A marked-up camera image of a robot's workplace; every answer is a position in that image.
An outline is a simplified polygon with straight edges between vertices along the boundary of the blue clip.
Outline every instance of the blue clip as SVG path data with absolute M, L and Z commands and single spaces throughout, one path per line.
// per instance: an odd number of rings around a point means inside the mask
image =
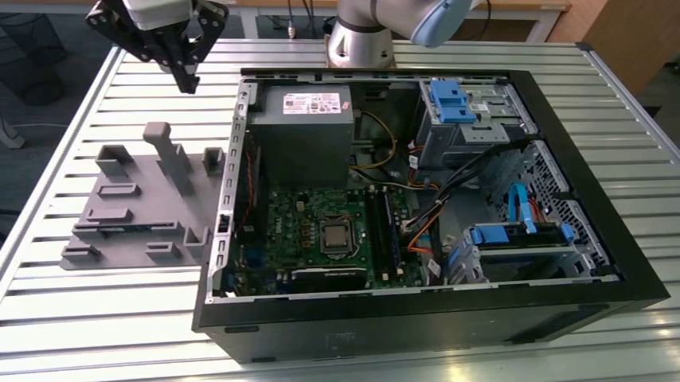
M 511 243 L 508 238 L 507 229 L 503 225 L 479 225 L 477 231 L 481 233 L 485 244 L 505 244 Z
M 473 244 L 484 243 L 484 239 L 481 238 L 481 233 L 476 228 L 471 229 L 471 237 Z
M 456 248 L 456 251 L 453 251 L 449 256 L 449 262 L 447 263 L 447 267 L 451 268 L 452 265 L 455 265 L 455 261 L 456 261 L 456 259 L 459 259 L 459 255 L 460 255 L 460 248 Z
M 508 193 L 508 220 L 517 221 L 517 212 L 515 206 L 516 198 L 520 199 L 520 217 L 527 225 L 527 232 L 536 233 L 536 225 L 532 219 L 532 207 L 529 206 L 529 196 L 527 195 L 527 186 L 523 183 L 513 183 Z
M 563 223 L 560 228 L 563 229 L 564 239 L 567 240 L 568 243 L 572 243 L 573 242 L 573 236 L 575 236 L 572 226 L 569 224 L 567 224 L 567 223 Z
M 439 108 L 443 123 L 475 123 L 477 115 L 468 108 L 468 95 L 459 82 L 435 80 L 430 82 L 430 96 Z

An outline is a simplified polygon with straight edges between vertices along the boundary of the ram slot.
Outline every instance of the ram slot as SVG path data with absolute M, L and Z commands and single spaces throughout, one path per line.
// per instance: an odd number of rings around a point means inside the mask
M 397 232 L 397 223 L 394 221 L 394 208 L 390 202 L 390 193 L 384 190 L 382 202 L 385 204 L 386 220 L 388 220 L 388 234 L 389 234 L 389 248 L 392 255 L 392 271 L 396 275 L 402 275 L 402 254 L 400 252 L 400 237 Z
M 365 193 L 366 219 L 369 223 L 369 238 L 372 240 L 373 269 L 378 279 L 388 281 L 397 275 L 393 256 L 393 236 L 396 230 L 392 211 L 386 203 L 386 193 L 370 189 Z

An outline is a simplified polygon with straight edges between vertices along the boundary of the slotted metal surface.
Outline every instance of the slotted metal surface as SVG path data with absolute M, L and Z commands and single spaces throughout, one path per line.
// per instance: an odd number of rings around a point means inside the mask
M 99 172 L 103 144 L 134 154 L 147 121 L 187 152 L 226 144 L 241 67 L 321 67 L 317 41 L 221 41 L 197 95 L 117 49 L 0 252 L 0 381 L 676 380 L 680 378 L 680 167 L 631 96 L 572 45 L 397 43 L 402 68 L 531 70 L 672 298 L 540 345 L 239 365 L 190 330 L 198 267 L 63 271 L 60 251 Z

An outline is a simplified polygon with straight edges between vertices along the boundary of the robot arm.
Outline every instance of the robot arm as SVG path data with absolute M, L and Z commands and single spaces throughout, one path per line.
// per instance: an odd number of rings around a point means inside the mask
M 392 30 L 416 44 L 440 46 L 481 0 L 340 0 L 329 41 L 336 67 L 385 68 L 393 63 Z M 203 34 L 187 37 L 191 18 Z M 195 93 L 197 67 L 225 29 L 229 9 L 207 0 L 101 0 L 91 27 L 141 61 L 155 60 L 183 93 Z
M 203 34 L 193 41 L 187 26 L 194 15 Z M 229 9 L 206 0 L 101 0 L 87 22 L 141 61 L 155 60 L 171 73 L 183 93 L 195 93 L 197 67 L 225 29 Z
M 390 30 L 416 44 L 437 47 L 453 36 L 481 0 L 342 0 L 329 41 L 341 68 L 385 68 L 393 60 Z

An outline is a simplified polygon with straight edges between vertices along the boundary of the white label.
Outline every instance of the white label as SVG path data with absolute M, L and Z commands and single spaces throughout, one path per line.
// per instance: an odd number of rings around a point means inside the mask
M 408 165 L 412 167 L 412 169 L 418 169 L 418 157 L 414 155 L 408 156 Z
M 289 93 L 284 97 L 284 114 L 340 114 L 340 93 Z
M 489 107 L 485 103 L 472 103 L 471 104 L 472 111 L 489 111 Z
M 443 272 L 443 267 L 432 259 L 429 260 L 428 268 L 435 273 L 435 275 L 439 277 L 439 274 Z

